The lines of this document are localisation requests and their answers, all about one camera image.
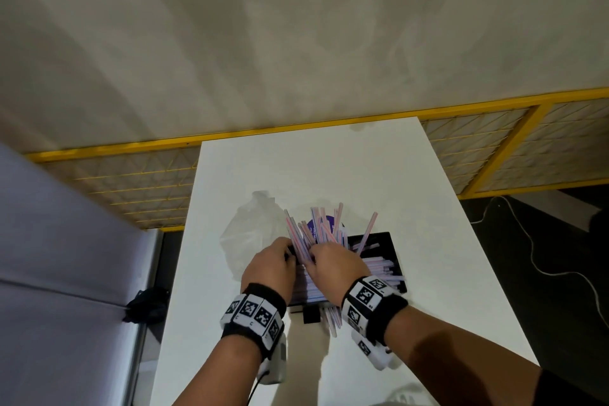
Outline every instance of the person's left hand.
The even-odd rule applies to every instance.
[[[241,277],[241,292],[248,284],[255,282],[264,284],[276,291],[289,304],[292,299],[292,289],[296,280],[296,258],[288,254],[285,261],[285,249],[292,245],[289,238],[277,238],[273,243],[258,252]]]

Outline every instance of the white cable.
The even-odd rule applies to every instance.
[[[484,221],[484,218],[487,216],[487,210],[490,207],[491,203],[495,200],[501,198],[503,199],[505,202],[507,202],[507,206],[510,208],[510,211],[512,213],[512,215],[514,216],[514,219],[516,220],[516,222],[518,223],[518,225],[520,226],[520,229],[522,230],[522,232],[524,234],[527,235],[527,238],[529,238],[529,241],[531,242],[531,253],[530,253],[530,258],[531,258],[531,264],[533,264],[533,267],[535,267],[535,269],[540,272],[541,274],[545,274],[546,276],[566,276],[568,274],[578,274],[579,276],[581,276],[583,279],[586,280],[586,282],[590,285],[590,287],[592,288],[592,292],[594,292],[594,302],[596,302],[596,311],[598,312],[600,318],[603,320],[603,323],[605,323],[605,326],[607,326],[607,329],[609,329],[609,324],[607,324],[607,321],[605,319],[605,317],[603,316],[603,313],[600,310],[600,299],[599,299],[599,293],[596,291],[596,288],[592,285],[592,283],[590,282],[590,279],[586,278],[586,276],[584,276],[582,273],[580,272],[560,272],[560,273],[548,273],[548,272],[543,272],[539,269],[539,267],[537,267],[537,265],[535,264],[535,261],[533,260],[533,250],[534,250],[534,243],[533,243],[533,239],[531,238],[531,236],[529,235],[529,233],[527,233],[527,231],[524,229],[524,226],[522,226],[522,223],[520,223],[520,220],[518,219],[518,217],[516,216],[516,213],[514,212],[514,209],[512,209],[512,205],[510,204],[509,200],[505,197],[505,196],[493,196],[491,198],[491,200],[488,202],[486,208],[484,209],[484,212],[482,214],[482,218],[480,220],[477,221],[470,221],[469,223],[471,225],[476,225],[477,223],[482,223]]]

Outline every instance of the metal mesh panel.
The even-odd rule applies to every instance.
[[[467,186],[526,109],[422,120],[456,194]]]
[[[184,225],[200,148],[49,162],[43,167],[141,228]]]
[[[556,104],[481,191],[609,177],[609,98]]]

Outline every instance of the wristband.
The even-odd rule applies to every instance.
[[[283,332],[285,310],[285,301],[276,291],[263,284],[250,284],[220,319],[222,337],[247,337],[258,345],[263,360],[270,359]]]
[[[371,342],[385,345],[385,330],[389,321],[408,301],[384,280],[376,276],[356,279],[346,292],[342,317],[358,333]]]

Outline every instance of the black sleeve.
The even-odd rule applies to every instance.
[[[605,403],[582,392],[550,371],[543,371],[535,389],[533,406],[568,404],[577,406],[603,406]]]

